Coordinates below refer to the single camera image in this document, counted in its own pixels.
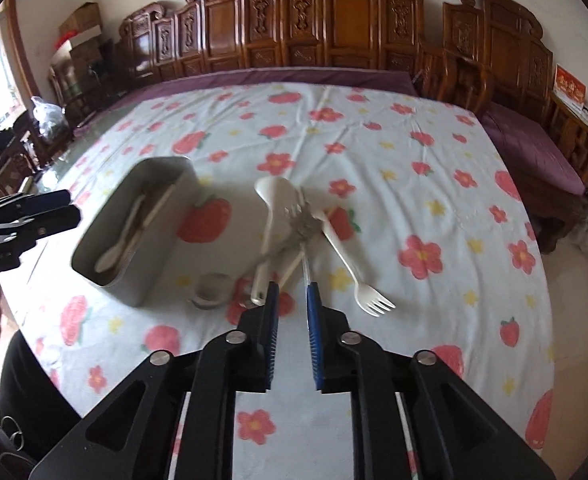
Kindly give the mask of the cream plastic fork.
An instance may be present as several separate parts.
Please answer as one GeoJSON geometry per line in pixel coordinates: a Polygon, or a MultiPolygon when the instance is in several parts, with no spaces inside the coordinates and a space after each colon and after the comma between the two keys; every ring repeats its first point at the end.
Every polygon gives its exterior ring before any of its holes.
{"type": "Polygon", "coordinates": [[[358,307],[375,318],[379,318],[395,310],[396,304],[394,302],[391,302],[362,278],[356,262],[345,249],[343,242],[338,237],[334,227],[331,226],[331,222],[326,214],[321,210],[315,210],[314,217],[321,222],[324,236],[354,281],[354,298],[358,307]]]}

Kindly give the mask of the large cream plastic ladle spoon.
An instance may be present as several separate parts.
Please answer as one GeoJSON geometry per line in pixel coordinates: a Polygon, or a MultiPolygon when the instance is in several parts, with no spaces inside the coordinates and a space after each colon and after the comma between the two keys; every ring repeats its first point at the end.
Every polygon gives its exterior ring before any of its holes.
{"type": "Polygon", "coordinates": [[[300,215],[300,202],[296,188],[284,177],[260,178],[254,188],[267,207],[267,220],[260,245],[262,260],[256,266],[251,290],[252,304],[261,307],[267,299],[273,263],[280,247],[276,235],[283,233],[283,229],[300,215]]]}

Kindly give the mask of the cream spoon in box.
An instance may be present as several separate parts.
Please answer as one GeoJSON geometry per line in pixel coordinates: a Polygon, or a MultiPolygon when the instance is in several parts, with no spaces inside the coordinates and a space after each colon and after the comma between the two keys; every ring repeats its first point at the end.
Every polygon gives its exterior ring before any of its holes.
{"type": "Polygon", "coordinates": [[[134,225],[134,220],[136,220],[137,214],[144,200],[145,195],[140,194],[132,203],[129,214],[120,230],[118,239],[98,260],[96,260],[96,263],[94,264],[94,270],[96,273],[101,274],[111,270],[116,266],[116,263],[118,263],[118,260],[125,249],[128,234],[134,225]]]}

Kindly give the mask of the plastic bag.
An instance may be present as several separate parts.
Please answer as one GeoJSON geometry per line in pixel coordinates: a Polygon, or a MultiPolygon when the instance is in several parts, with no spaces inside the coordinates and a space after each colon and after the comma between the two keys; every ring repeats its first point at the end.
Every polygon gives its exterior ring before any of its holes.
{"type": "Polygon", "coordinates": [[[64,110],[59,105],[49,103],[40,96],[32,96],[32,116],[38,122],[40,136],[52,144],[70,132],[64,110]]]}

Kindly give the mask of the metal rectangular utensil box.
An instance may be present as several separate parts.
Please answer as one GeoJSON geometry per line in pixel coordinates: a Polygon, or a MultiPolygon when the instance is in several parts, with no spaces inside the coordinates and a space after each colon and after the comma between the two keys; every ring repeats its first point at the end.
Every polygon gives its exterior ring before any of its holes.
{"type": "Polygon", "coordinates": [[[108,296],[137,307],[154,286],[178,240],[180,224],[201,194],[190,159],[184,156],[151,157],[137,162],[119,182],[94,217],[73,255],[72,269],[108,296]],[[176,187],[151,225],[142,222],[169,185],[176,187]],[[113,269],[96,273],[94,264],[118,239],[134,200],[145,200],[132,226],[125,249],[113,269]]]}

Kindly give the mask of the stainless steel fork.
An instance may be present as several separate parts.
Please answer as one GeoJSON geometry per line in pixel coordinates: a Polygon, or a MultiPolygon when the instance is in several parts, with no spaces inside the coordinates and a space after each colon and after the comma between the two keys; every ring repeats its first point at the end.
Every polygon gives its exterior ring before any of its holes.
{"type": "Polygon", "coordinates": [[[305,255],[306,245],[321,231],[322,221],[315,217],[302,188],[296,188],[296,197],[297,202],[288,210],[288,218],[294,235],[296,254],[302,250],[305,255]]]}

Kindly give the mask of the wooden chopstick in box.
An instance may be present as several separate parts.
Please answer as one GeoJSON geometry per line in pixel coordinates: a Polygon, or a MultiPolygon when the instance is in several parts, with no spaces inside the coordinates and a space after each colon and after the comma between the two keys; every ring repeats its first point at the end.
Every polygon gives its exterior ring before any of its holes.
{"type": "Polygon", "coordinates": [[[160,196],[160,198],[156,201],[156,203],[148,212],[148,214],[142,222],[141,229],[143,231],[145,231],[151,225],[154,219],[158,216],[158,214],[163,209],[167,201],[170,199],[170,196],[172,196],[175,187],[176,186],[174,184],[169,185],[168,188],[166,188],[166,190],[164,191],[164,193],[160,196]]]}

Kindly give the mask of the floral strawberry tablecloth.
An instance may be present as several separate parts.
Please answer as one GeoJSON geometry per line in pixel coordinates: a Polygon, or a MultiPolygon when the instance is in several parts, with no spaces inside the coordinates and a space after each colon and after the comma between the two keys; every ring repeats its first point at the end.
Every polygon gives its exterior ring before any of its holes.
{"type": "Polygon", "coordinates": [[[2,284],[35,479],[549,479],[544,271],[460,107],[327,84],[138,104],[44,188],[78,227],[2,284]]]}

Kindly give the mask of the cardboard boxes stack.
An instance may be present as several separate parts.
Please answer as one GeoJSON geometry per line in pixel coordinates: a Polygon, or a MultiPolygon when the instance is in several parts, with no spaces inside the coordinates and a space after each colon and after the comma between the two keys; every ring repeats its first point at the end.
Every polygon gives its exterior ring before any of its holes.
{"type": "Polygon", "coordinates": [[[102,29],[100,6],[96,2],[82,4],[59,26],[51,66],[87,73],[93,63],[102,60],[102,29]]]}

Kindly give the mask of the purple under tablecloth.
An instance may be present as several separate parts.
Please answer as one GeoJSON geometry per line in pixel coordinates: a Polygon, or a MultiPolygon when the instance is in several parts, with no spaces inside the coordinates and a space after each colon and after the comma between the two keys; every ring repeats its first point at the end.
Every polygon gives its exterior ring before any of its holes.
{"type": "MultiPolygon", "coordinates": [[[[382,90],[412,96],[419,93],[411,77],[403,72],[385,70],[351,70],[350,68],[278,67],[232,70],[152,84],[127,94],[109,110],[118,110],[131,104],[164,98],[180,92],[243,86],[244,84],[330,84],[331,86],[382,90]]],[[[510,168],[516,168],[531,177],[543,180],[573,195],[581,196],[586,185],[561,150],[554,144],[544,128],[533,120],[509,110],[503,105],[490,103],[480,116],[483,128],[495,148],[510,168]]]]}

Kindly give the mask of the wooden side cabinet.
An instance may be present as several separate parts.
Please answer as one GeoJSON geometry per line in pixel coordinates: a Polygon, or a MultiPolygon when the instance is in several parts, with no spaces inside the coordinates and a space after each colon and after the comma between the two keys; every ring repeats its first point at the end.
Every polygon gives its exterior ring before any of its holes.
{"type": "Polygon", "coordinates": [[[588,190],[588,124],[552,94],[544,128],[588,190]]]}

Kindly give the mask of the carved wooden bench back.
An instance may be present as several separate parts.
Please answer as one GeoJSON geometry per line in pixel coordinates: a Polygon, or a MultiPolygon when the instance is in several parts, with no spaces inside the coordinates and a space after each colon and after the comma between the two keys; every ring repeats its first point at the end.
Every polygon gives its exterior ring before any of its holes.
{"type": "MultiPolygon", "coordinates": [[[[541,118],[553,56],[535,15],[513,0],[445,4],[440,46],[489,67],[492,102],[541,118]]],[[[424,0],[153,2],[120,24],[117,51],[139,86],[242,68],[339,67],[416,73],[424,0]]]]}

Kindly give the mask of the red greeting card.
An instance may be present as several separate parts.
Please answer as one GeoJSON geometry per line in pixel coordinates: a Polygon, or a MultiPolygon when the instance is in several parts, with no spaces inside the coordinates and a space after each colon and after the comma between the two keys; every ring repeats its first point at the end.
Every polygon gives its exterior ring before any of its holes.
{"type": "Polygon", "coordinates": [[[586,86],[560,64],[554,74],[554,92],[568,104],[582,108],[586,100],[586,86]]]}

